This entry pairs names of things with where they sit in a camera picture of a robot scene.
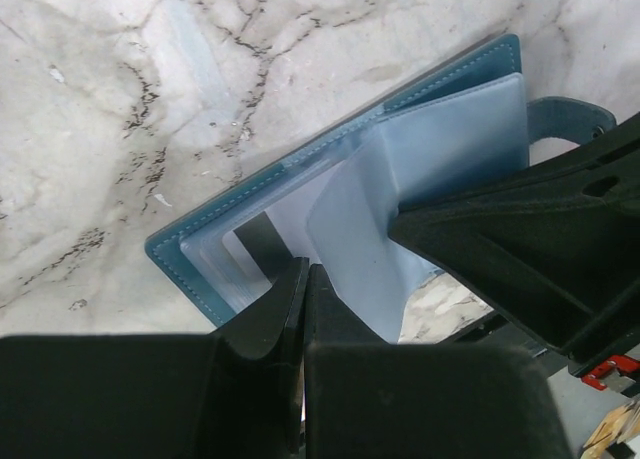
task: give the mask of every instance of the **black plastic part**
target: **black plastic part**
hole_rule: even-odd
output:
[[[633,459],[636,453],[624,442],[611,444],[602,456],[605,459]]]
[[[211,335],[0,340],[0,457],[291,457],[308,268]]]
[[[640,394],[640,374],[632,374],[631,378],[636,381],[636,383],[632,386],[627,387],[624,391],[621,392],[623,396],[627,396],[629,398],[636,397]]]
[[[401,211],[390,236],[589,363],[640,325],[640,115],[497,184]]]
[[[474,321],[442,342],[519,348],[535,359],[535,362],[546,372],[547,377],[554,375],[569,364],[566,357],[550,351],[546,346],[536,342],[496,311]]]
[[[606,344],[603,348],[592,354],[589,359],[582,362],[570,361],[569,372],[576,377],[582,377],[611,356],[616,354],[624,355],[638,344],[640,344],[640,328],[636,327],[627,334],[622,334],[620,337]]]
[[[391,345],[295,259],[208,336],[0,340],[0,457],[569,458],[524,352]]]
[[[571,457],[545,378],[526,353],[387,344],[340,301],[324,269],[311,277],[308,459]],[[326,327],[334,320],[337,334]]]

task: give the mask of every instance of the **blue leather wallet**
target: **blue leather wallet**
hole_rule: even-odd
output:
[[[398,207],[503,178],[545,137],[584,144],[608,111],[526,102],[517,36],[424,73],[151,236],[149,257],[217,326],[292,257],[321,262],[338,295],[397,340],[409,295],[436,268],[387,237]]]

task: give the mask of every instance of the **leather strap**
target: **leather strap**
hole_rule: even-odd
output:
[[[568,97],[543,97],[527,105],[531,144],[558,137],[587,144],[616,127],[615,116],[606,109]]]

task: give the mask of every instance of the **white marble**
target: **white marble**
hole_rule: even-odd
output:
[[[0,334],[209,330],[145,237],[489,33],[520,34],[531,97],[629,117],[638,4],[0,0]],[[406,340],[486,311],[438,281]]]

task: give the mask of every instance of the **card holder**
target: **card holder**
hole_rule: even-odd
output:
[[[497,81],[385,118],[316,200],[308,233],[339,297],[397,340],[406,300],[437,268],[387,237],[399,206],[528,164],[524,81]]]
[[[576,130],[571,126],[572,116],[576,114],[584,121],[580,131],[574,134],[579,136],[575,142],[588,142],[591,137],[588,128],[608,130],[615,125],[613,116],[601,108],[565,98],[551,98],[530,105],[529,115],[534,114],[536,121],[534,124],[530,121],[527,126],[520,72],[516,36],[505,35],[486,41],[320,133],[280,161],[162,229],[148,239],[146,251],[214,324],[221,325],[266,292],[279,268],[291,257],[310,257],[313,262],[325,263],[327,270],[341,270],[338,262],[335,266],[327,263],[327,258],[332,257],[324,245],[325,241],[327,244],[332,242],[326,239],[330,236],[329,229],[316,230],[315,226],[309,226],[308,231],[307,218],[309,224],[317,223],[319,219],[310,216],[312,209],[315,213],[323,210],[317,201],[330,197],[328,191],[339,190],[350,183],[346,179],[347,166],[352,174],[359,170],[360,166],[353,168],[356,164],[353,161],[364,154],[361,152],[364,147],[378,144],[375,147],[384,145],[387,148],[389,154],[380,164],[387,179],[392,177],[389,171],[393,172],[394,181],[398,178],[401,182],[409,180],[413,172],[420,171],[428,163],[427,175],[422,180],[417,180],[413,186],[407,185],[406,189],[396,189],[395,193],[392,190],[389,196],[396,194],[399,201],[410,201],[422,199],[425,194],[436,196],[458,187],[504,177],[526,167],[528,143],[556,135],[555,132],[561,133],[559,137],[571,135]],[[505,90],[509,91],[511,99],[518,94],[518,99],[505,103],[501,95]],[[467,110],[467,116],[459,115],[458,106],[464,101],[470,104],[462,109]],[[420,119],[422,114],[433,119],[433,110],[439,111],[438,121],[448,117],[449,126],[466,124],[469,131],[474,130],[474,121],[485,124],[483,121],[492,117],[491,127],[495,130],[492,134],[488,129],[483,130],[474,140],[469,136],[464,141],[452,141],[450,136],[434,132],[432,123]],[[407,133],[405,129],[420,120],[428,123],[424,130],[418,131],[419,134]],[[414,142],[407,139],[412,137],[418,139]],[[429,157],[413,154],[415,145],[425,147]],[[482,154],[478,154],[477,147],[484,147]],[[444,157],[447,150],[451,154]],[[341,175],[345,175],[344,181],[337,179]],[[340,230],[335,221],[334,226],[334,231]],[[404,281],[403,291],[410,290],[433,270],[428,264],[418,265],[415,271],[407,268],[407,272],[398,276]],[[395,267],[405,270],[404,266]],[[342,269],[347,275],[349,269]],[[331,279],[334,284],[342,281]],[[353,292],[348,296],[355,297],[357,287],[350,287]],[[403,307],[404,300],[394,299],[394,311]],[[375,305],[377,303],[371,302],[370,307],[366,300],[347,302],[356,312],[368,316],[369,323],[384,322],[376,319],[382,317],[382,309]],[[397,336],[395,316],[386,332],[382,331],[383,326],[376,331],[382,331],[381,335],[388,340]]]

